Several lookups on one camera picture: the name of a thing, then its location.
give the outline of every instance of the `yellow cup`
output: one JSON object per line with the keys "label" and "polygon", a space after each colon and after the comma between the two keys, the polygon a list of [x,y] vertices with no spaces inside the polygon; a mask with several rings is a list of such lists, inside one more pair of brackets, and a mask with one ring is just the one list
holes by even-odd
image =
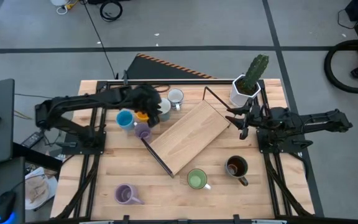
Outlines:
{"label": "yellow cup", "polygon": [[147,114],[143,114],[142,112],[136,112],[135,116],[140,122],[147,122],[147,120],[149,120]]}

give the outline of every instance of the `cactus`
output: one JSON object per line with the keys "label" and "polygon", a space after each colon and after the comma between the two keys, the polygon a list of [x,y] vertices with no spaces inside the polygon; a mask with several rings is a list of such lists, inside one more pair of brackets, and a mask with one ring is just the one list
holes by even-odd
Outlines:
{"label": "cactus", "polygon": [[264,73],[268,63],[269,56],[256,56],[249,66],[246,76],[236,82],[238,91],[242,94],[253,95],[255,93],[256,82]]}

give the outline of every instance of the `white cable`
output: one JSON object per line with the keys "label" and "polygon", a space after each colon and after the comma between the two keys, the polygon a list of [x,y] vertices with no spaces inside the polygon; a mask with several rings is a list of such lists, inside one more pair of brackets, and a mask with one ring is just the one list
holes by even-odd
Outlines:
{"label": "white cable", "polygon": [[[65,9],[65,12],[59,12],[59,9]],[[64,15],[68,12],[67,6],[62,6],[56,9],[57,14]]]}

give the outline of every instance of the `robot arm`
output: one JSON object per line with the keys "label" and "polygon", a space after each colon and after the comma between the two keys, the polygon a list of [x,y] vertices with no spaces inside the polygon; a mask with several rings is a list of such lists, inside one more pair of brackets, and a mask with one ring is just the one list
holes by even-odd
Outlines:
{"label": "robot arm", "polygon": [[147,113],[148,124],[152,127],[160,122],[160,102],[159,93],[150,85],[139,85],[134,89],[120,86],[92,95],[56,97],[35,106],[35,125],[46,130],[57,128],[77,136],[85,145],[91,146],[98,144],[94,127],[80,126],[63,118],[63,113],[99,107],[117,110],[127,108]]}
{"label": "robot arm", "polygon": [[245,115],[244,118],[226,118],[238,129],[242,130],[240,139],[245,139],[248,126],[270,130],[276,139],[287,138],[299,134],[316,131],[346,132],[353,125],[347,120],[346,115],[338,109],[326,113],[298,115],[288,108],[267,109],[267,113],[259,105],[252,105],[252,99],[241,108],[231,108],[228,112],[235,115]]}

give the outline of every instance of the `black hose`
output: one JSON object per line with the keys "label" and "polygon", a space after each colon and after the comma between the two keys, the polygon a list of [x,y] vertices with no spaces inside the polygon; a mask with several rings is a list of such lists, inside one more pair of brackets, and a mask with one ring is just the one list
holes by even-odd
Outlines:
{"label": "black hose", "polygon": [[[119,8],[119,13],[116,16],[110,16],[107,12],[103,12],[104,7],[106,7],[108,4],[113,3],[116,6],[118,6]],[[115,0],[108,0],[105,1],[104,3],[102,3],[102,5],[100,6],[100,16],[102,17],[102,19],[106,22],[112,22],[117,20],[118,18],[120,18],[122,15],[122,5]]]}
{"label": "black hose", "polygon": [[348,93],[358,93],[358,88],[350,87],[341,83],[333,74],[333,70],[331,69],[331,60],[333,59],[334,54],[338,50],[349,50],[349,49],[358,49],[358,40],[347,40],[341,42],[328,52],[325,60],[324,60],[324,71],[328,78],[328,81],[331,82],[334,86],[339,88],[340,90],[346,91]]}

